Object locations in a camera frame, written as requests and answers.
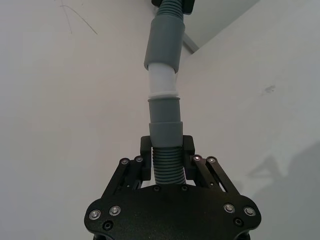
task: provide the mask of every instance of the gray corrugated hose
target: gray corrugated hose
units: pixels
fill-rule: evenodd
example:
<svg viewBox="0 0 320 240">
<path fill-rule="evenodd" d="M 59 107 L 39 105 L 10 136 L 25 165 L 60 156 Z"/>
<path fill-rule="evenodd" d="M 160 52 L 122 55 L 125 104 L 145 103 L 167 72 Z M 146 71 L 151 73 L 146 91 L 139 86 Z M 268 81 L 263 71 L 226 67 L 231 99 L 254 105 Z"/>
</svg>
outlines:
<svg viewBox="0 0 320 240">
<path fill-rule="evenodd" d="M 163 0 L 151 31 L 144 65 L 161 63 L 179 70 L 185 31 L 183 0 Z M 178 97 L 149 100 L 153 169 L 157 184 L 185 184 L 182 159 L 183 123 Z"/>
</svg>

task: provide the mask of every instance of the ceiling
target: ceiling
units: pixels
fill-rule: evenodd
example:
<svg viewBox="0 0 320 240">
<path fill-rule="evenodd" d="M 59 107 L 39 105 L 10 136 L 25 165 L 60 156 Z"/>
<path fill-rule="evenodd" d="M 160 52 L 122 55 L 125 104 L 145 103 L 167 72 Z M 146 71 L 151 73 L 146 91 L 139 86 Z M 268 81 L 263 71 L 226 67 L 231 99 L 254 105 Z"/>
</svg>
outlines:
<svg viewBox="0 0 320 240">
<path fill-rule="evenodd" d="M 184 18 L 186 34 L 200 48 L 259 0 L 195 0 Z"/>
</svg>

